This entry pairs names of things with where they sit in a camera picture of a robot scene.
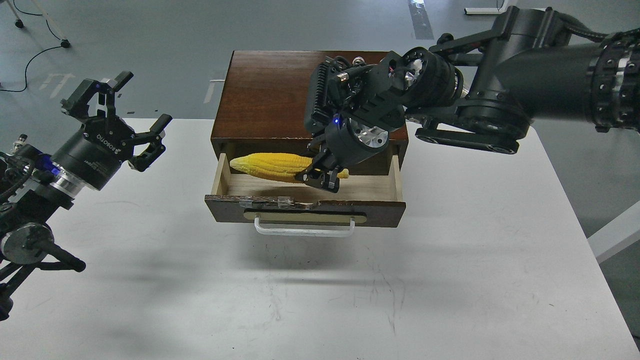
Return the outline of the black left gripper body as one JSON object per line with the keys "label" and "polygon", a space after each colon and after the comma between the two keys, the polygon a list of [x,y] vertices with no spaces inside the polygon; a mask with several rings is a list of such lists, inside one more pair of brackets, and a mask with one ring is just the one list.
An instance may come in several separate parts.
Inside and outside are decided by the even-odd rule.
{"label": "black left gripper body", "polygon": [[122,162],[133,156],[130,141],[134,129],[117,117],[90,117],[51,157],[67,173],[80,178],[100,191],[121,168]]}

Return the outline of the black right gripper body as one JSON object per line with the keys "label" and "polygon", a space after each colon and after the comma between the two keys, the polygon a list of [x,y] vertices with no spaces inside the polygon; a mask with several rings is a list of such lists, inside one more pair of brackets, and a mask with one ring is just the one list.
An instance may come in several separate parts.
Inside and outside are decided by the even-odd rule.
{"label": "black right gripper body", "polygon": [[369,126],[339,112],[325,121],[325,167],[351,167],[386,150],[402,154],[404,147],[391,140],[390,132]]}

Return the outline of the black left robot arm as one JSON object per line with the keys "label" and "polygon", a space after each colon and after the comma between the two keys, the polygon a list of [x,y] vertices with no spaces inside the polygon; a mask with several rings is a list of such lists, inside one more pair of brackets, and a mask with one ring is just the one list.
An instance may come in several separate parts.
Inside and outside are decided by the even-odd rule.
{"label": "black left robot arm", "polygon": [[82,189],[102,190],[123,163],[142,173],[165,152],[169,114],[137,133],[116,113],[116,95],[132,77],[122,71],[106,82],[85,79],[62,100],[62,112],[81,126],[55,153],[28,144],[26,134],[1,153],[1,260],[7,261],[1,269],[2,321],[13,308],[12,294],[34,270],[86,269],[84,261],[55,244],[48,219],[73,207]]}

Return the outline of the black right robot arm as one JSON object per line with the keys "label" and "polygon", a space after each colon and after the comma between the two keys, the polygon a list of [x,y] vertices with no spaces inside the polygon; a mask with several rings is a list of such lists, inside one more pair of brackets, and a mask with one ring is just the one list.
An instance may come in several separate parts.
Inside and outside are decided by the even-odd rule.
{"label": "black right robot arm", "polygon": [[512,155],[536,119],[637,132],[639,30],[600,33],[550,7],[510,6],[489,30],[378,63],[327,57],[308,87],[311,163],[294,178],[338,192],[339,173],[407,121],[421,141]]}

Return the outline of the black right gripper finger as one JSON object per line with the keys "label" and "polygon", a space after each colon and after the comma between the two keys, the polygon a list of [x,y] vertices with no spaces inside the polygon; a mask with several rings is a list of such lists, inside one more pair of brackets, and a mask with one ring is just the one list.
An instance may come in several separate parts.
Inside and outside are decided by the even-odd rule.
{"label": "black right gripper finger", "polygon": [[331,151],[327,148],[326,145],[321,145],[317,152],[307,150],[302,155],[300,155],[301,159],[304,160],[305,166],[302,167],[302,170],[298,171],[294,175],[294,179],[297,182],[306,183],[306,169],[309,167],[312,169],[317,169],[320,171],[331,171],[336,168],[334,164],[334,157]]}
{"label": "black right gripper finger", "polygon": [[321,191],[338,193],[338,174],[341,170],[341,167],[336,167],[330,171],[322,171],[309,167],[305,170],[305,184],[309,187],[320,189]]}

